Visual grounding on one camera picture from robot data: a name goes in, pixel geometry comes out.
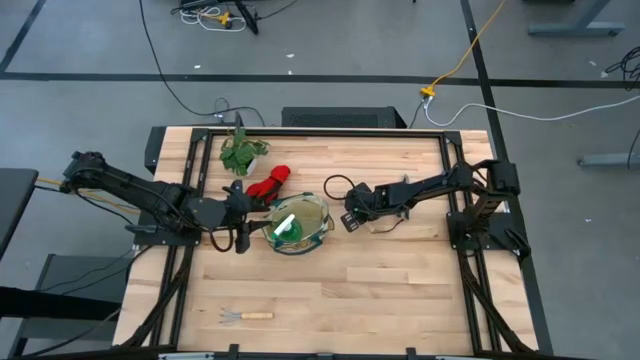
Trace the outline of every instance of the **red object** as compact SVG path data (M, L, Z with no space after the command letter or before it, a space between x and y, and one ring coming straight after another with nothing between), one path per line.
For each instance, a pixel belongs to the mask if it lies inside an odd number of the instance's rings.
M247 188L247 195L254 199L259 199L265 205L278 198L278 191L282 184L291 174L291 170L286 165L278 165L271 170L271 176L261 183L253 184Z

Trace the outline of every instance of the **green leaf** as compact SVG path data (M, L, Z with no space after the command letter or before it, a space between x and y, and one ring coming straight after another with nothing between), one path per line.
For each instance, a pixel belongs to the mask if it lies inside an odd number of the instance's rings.
M245 128L240 128L233 136L233 145L240 146L242 142L247 138Z
M222 160L222 165L226 170L235 170L238 167L238 161L234 157Z
M243 145L238 148L235 153L238 164L244 165L250 163L251 160L253 160L254 151L255 149L249 144Z
M233 150L231 148L222 149L220 154L220 160L225 160L233 156Z
M262 145L262 144L257 144L256 145L256 155L267 155L268 151L266 146Z
M236 173L236 175L245 176L247 175L247 166L240 165L234 172Z

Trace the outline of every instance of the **gray floor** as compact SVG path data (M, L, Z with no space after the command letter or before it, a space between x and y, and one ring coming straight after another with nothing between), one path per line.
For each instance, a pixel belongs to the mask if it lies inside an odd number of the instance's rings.
M0 47L20 29L34 0L0 1ZM261 13L286 1L258 3ZM498 0L473 1L484 24ZM468 46L455 1L301 0L263 21L261 35L220 34L169 15L172 0L145 1L149 30L167 73L437 76ZM612 2L603 20L626 21L616 38L544 39L526 35L531 21L575 16L575 8L509 1L481 41L491 78L600 80L600 72L638 44L640 11ZM49 0L11 63L10 72L156 73L136 1ZM469 61L456 75L476 77ZM177 83L200 111L225 96L258 108L268 125L283 106L395 106L410 119L420 86L401 84ZM624 90L493 88L499 107L552 116L626 99ZM441 86L432 116L448 120L482 102L478 87ZM635 357L640 336L640 216L637 172L584 171L586 153L628 151L640 126L640 102L573 120L539 123L501 116L509 155L520 171L521 202L555 352L599 359ZM246 122L257 125L251 113ZM38 169L60 178L75 150L99 150L115 166L150 178L142 166L153 125L210 123L182 110L159 82L0 81L0 166ZM429 127L423 116L417 127ZM488 129L471 109L454 125ZM36 193L0 263L0 283L32 288L48 253L115 256L131 244L122 222L75 198ZM0 323L0 356L17 328ZM46 346L34 343L31 349ZM73 349L104 347L85 343Z

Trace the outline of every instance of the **green plant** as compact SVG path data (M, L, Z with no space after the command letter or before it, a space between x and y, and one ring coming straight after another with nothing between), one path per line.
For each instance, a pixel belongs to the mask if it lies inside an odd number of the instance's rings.
M244 128L237 128L233 137L222 143L220 160L226 170L239 176L247 175L247 167L257 156L267 155L269 143L262 140L248 140Z

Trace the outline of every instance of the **table leg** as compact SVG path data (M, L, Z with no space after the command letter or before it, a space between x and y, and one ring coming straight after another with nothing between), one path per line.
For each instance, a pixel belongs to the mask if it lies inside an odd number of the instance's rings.
M578 159L580 167L626 167L627 163L630 168L640 165L640 154L631 153L612 153L612 154L595 154L585 155Z
M610 0L596 0L574 24L531 24L529 35L535 36L615 36L625 29L624 23L596 22L593 19Z

